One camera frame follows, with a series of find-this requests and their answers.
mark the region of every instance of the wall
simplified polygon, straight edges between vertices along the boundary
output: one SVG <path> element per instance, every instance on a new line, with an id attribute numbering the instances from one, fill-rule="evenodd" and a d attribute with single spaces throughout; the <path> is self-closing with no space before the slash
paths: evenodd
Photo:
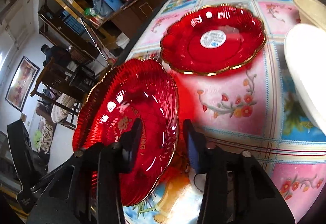
<path id="1" fill-rule="evenodd" d="M 10 82 L 14 77 L 18 64 L 23 56 L 26 56 L 28 59 L 30 59 L 30 61 L 32 61 L 36 66 L 40 68 L 40 74 L 43 69 L 42 63 L 45 60 L 45 55 L 41 52 L 41 46 L 43 44 L 48 44 L 49 46 L 52 46 L 52 44 L 44 36 L 40 35 L 38 32 L 35 32 L 21 46 L 19 52 L 17 53 L 12 64 L 10 65 L 8 76 L 6 77 L 6 81 L 4 82 L 3 92 L 0 94 L 0 130 L 5 134 L 7 134 L 7 125 L 11 124 L 12 122 L 15 122 L 21 117 L 21 112 L 19 112 L 9 103 L 7 103 L 4 99 L 9 88 Z M 37 100 L 38 96 L 35 95 L 34 97 L 30 97 L 28 95 L 24 108 L 22 110 L 22 112 L 27 115 L 27 120 L 25 122 L 27 131 L 29 130 L 29 125 L 27 124 L 32 120 L 37 105 Z"/>

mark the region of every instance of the flower pattern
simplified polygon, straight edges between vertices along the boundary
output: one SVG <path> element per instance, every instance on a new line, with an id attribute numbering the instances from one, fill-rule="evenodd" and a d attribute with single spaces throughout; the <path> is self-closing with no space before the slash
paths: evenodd
<path id="1" fill-rule="evenodd" d="M 241 97 L 238 96 L 236 99 L 235 99 L 235 104 L 239 104 L 241 103 Z"/>
<path id="2" fill-rule="evenodd" d="M 253 100 L 253 93 L 255 90 L 254 79 L 257 77 L 257 74 L 250 76 L 247 69 L 246 76 L 247 78 L 243 81 L 243 86 L 247 87 L 247 93 L 243 96 L 244 101 L 242 101 L 241 96 L 237 96 L 234 103 L 230 102 L 227 104 L 226 102 L 229 101 L 229 96 L 226 93 L 223 93 L 220 103 L 218 103 L 216 106 L 208 105 L 207 103 L 204 103 L 202 99 L 204 91 L 202 89 L 197 90 L 199 101 L 203 105 L 203 111 L 206 112 L 207 109 L 212 110 L 214 119 L 225 114 L 229 114 L 230 118 L 233 116 L 236 118 L 251 116 L 253 112 L 252 105 L 257 104 L 257 102 Z"/>
<path id="3" fill-rule="evenodd" d="M 291 181 L 287 180 L 285 183 L 282 185 L 282 188 L 280 190 L 281 193 L 286 193 L 291 187 Z"/>
<path id="4" fill-rule="evenodd" d="M 267 9 L 267 13 L 270 14 L 272 16 L 272 18 L 278 20 L 278 21 L 281 21 L 281 22 L 284 22 L 284 19 L 280 19 L 278 18 L 276 15 L 278 13 L 280 13 L 277 8 L 280 8 L 280 9 L 288 9 L 288 10 L 292 10 L 291 7 L 286 7 L 284 4 L 273 4 L 273 3 L 270 3 L 270 4 L 266 4 L 266 9 Z"/>
<path id="5" fill-rule="evenodd" d="M 320 179 L 316 185 L 316 188 L 318 189 L 323 183 L 323 179 Z"/>
<path id="6" fill-rule="evenodd" d="M 252 102 L 252 96 L 250 94 L 246 94 L 243 98 L 247 104 Z"/>
<path id="7" fill-rule="evenodd" d="M 222 94 L 222 101 L 227 102 L 229 97 L 226 94 Z"/>
<path id="8" fill-rule="evenodd" d="M 243 117 L 249 117 L 252 114 L 252 107 L 249 105 L 245 105 L 241 108 L 241 114 Z"/>
<path id="9" fill-rule="evenodd" d="M 153 25 L 151 31 L 152 31 L 153 33 L 157 33 L 157 30 L 156 30 L 156 29 L 157 29 L 157 27 L 161 26 L 162 22 L 164 22 L 165 20 L 171 19 L 171 18 L 176 18 L 176 17 L 178 17 L 178 16 L 180 16 L 180 14 L 177 13 L 177 14 L 167 15 L 167 16 L 165 16 L 165 17 L 161 17 L 161 18 L 159 18 L 159 19 L 155 22 L 155 24 Z"/>
<path id="10" fill-rule="evenodd" d="M 289 200 L 293 196 L 292 191 L 296 191 L 298 188 L 301 189 L 303 186 L 303 192 L 308 191 L 310 187 L 312 189 L 318 189 L 322 185 L 324 178 L 320 178 L 315 185 L 314 181 L 316 178 L 317 175 L 315 175 L 313 178 L 298 178 L 298 175 L 296 175 L 293 179 L 286 179 L 279 191 L 283 196 L 284 200 Z"/>

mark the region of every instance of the table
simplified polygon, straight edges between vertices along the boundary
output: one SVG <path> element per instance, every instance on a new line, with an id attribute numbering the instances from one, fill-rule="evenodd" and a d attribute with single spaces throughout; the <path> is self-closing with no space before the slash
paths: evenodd
<path id="1" fill-rule="evenodd" d="M 326 176 L 326 137 L 302 111 L 286 66 L 286 33 L 300 22 L 292 0 L 168 0 L 152 19 L 127 60 L 159 58 L 166 29 L 189 11 L 228 3 L 244 7 L 265 24 L 267 43 L 254 61 L 218 76 L 183 75 L 163 63 L 175 79 L 179 120 L 224 150 L 246 149 L 260 162 L 286 200 L 296 222 L 320 193 Z M 187 166 L 184 143 L 149 198 L 124 207 L 129 223 L 196 223 L 205 176 Z"/>

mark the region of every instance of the red scalloped plate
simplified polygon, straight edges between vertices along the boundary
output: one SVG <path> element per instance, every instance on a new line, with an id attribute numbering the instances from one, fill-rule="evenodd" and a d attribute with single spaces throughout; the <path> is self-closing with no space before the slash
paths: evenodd
<path id="1" fill-rule="evenodd" d="M 143 134 L 135 167 L 120 174 L 122 204 L 137 204 L 155 188 L 173 157 L 179 134 L 177 114 L 177 88 L 161 64 L 131 59 L 110 70 L 91 91 L 78 116 L 73 150 L 117 142 L 140 118 Z"/>
<path id="2" fill-rule="evenodd" d="M 210 76 L 249 63 L 265 43 L 264 24 L 249 10 L 206 6 L 167 29 L 161 57 L 178 72 Z"/>

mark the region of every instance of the picture frame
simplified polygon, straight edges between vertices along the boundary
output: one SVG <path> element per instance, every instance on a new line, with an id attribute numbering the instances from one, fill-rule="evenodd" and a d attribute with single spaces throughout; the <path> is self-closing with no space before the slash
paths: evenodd
<path id="1" fill-rule="evenodd" d="M 39 70 L 39 67 L 23 56 L 10 82 L 5 100 L 20 112 Z"/>

